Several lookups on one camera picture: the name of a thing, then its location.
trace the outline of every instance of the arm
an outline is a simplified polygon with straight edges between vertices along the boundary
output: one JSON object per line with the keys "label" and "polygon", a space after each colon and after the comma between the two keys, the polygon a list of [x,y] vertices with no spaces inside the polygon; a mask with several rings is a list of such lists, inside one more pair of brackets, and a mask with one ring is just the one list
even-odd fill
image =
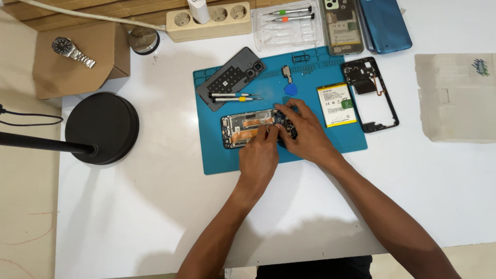
{"label": "arm", "polygon": [[290,99],[286,105],[276,105],[276,108],[293,121],[298,131],[295,140],[277,125],[288,151],[322,166],[336,178],[375,237],[414,278],[460,278],[427,232],[334,148],[317,116],[304,101]]}
{"label": "arm", "polygon": [[257,136],[240,150],[239,181],[189,251],[176,279],[207,279],[219,275],[236,232],[265,192],[277,168],[277,134],[274,125],[259,126]]}

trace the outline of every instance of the watch face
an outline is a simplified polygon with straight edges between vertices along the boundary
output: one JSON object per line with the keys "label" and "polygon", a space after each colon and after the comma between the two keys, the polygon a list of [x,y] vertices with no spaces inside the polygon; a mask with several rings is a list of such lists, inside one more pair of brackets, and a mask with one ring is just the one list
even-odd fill
{"label": "watch face", "polygon": [[72,49],[72,43],[69,39],[59,37],[52,43],[52,48],[56,53],[65,55]]}

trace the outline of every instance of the white table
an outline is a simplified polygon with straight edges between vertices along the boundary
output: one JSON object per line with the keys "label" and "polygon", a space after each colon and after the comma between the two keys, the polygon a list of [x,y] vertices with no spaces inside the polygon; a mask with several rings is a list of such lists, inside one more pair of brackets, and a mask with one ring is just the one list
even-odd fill
{"label": "white table", "polygon": [[[496,2],[398,2],[414,46],[375,58],[401,125],[366,135],[369,148],[345,158],[440,246],[495,242],[496,144],[433,143],[424,136],[414,55],[493,52]],[[239,172],[203,174],[191,73],[223,64],[244,46],[256,51],[252,34],[185,43],[161,37],[156,54],[131,55],[130,78],[102,88],[138,111],[139,137],[129,155],[89,166],[61,153],[56,279],[176,272],[238,179]],[[83,97],[63,98],[65,118]],[[307,161],[280,164],[225,267],[384,253],[336,185]]]}

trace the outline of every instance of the blue phone back cover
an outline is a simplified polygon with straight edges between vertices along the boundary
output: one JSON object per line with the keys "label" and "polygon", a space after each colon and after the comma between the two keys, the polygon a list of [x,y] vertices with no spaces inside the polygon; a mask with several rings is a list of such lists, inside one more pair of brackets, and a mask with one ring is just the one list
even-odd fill
{"label": "blue phone back cover", "polygon": [[377,53],[412,47],[412,40],[396,0],[360,0]]}

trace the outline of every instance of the blue prying pick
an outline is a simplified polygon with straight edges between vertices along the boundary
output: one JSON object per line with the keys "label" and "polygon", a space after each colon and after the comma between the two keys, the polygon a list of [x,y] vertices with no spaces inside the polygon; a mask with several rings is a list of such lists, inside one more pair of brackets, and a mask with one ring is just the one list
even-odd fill
{"label": "blue prying pick", "polygon": [[284,88],[284,93],[291,96],[298,94],[298,89],[296,88],[296,84],[290,83],[286,85],[286,87]]}

